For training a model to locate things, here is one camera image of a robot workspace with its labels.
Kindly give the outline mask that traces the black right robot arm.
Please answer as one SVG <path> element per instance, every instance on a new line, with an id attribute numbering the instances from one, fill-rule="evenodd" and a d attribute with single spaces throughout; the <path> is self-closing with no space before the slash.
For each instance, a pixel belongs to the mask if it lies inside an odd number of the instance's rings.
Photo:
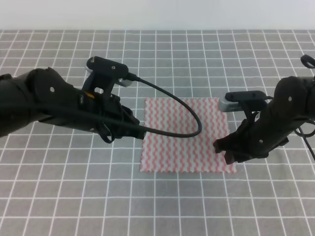
<path id="1" fill-rule="evenodd" d="M 228 165 L 267 158 L 288 143 L 292 132 L 304 141 L 315 135 L 301 129 L 305 123 L 315 123 L 315 79 L 282 78 L 273 96 L 258 90 L 228 92 L 218 108 L 226 113 L 243 111 L 246 118 L 235 132 L 214 141 L 215 153 L 224 152 Z"/>

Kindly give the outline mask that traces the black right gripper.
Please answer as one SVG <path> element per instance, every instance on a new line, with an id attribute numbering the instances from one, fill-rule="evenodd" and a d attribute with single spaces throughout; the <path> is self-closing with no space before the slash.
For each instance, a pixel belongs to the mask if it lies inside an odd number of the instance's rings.
<path id="1" fill-rule="evenodd" d="M 289 119 L 281 117 L 271 108 L 260 112 L 259 119 L 253 123 L 245 135 L 242 145 L 245 154 L 239 149 L 238 135 L 234 132 L 217 139 L 213 143 L 215 152 L 225 152 L 227 165 L 242 163 L 249 157 L 267 157 L 269 152 L 286 143 L 289 134 Z"/>

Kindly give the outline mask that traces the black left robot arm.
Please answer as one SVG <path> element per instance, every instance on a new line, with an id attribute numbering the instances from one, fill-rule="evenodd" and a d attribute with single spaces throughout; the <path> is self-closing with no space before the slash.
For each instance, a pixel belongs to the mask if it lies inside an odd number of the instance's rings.
<path id="1" fill-rule="evenodd" d="M 143 139 L 145 132 L 124 127 L 139 125 L 131 109 L 120 103 L 107 84 L 105 94 L 85 83 L 82 89 L 67 83 L 52 68 L 34 69 L 18 77 L 0 77 L 0 135 L 28 124 L 44 124 L 98 134 L 106 143 L 122 137 Z"/>

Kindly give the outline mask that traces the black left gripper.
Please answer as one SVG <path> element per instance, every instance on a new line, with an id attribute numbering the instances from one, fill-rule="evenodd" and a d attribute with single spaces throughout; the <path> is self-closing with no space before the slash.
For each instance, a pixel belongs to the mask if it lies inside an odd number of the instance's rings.
<path id="1" fill-rule="evenodd" d="M 96 133 L 102 138 L 131 137 L 143 140 L 146 135 L 146 130 L 138 127 L 140 121 L 134 116 L 133 111 L 122 105 L 116 95 L 104 97 L 100 93 L 77 89 L 76 104 L 73 108 L 85 114 L 74 115 L 75 130 Z"/>

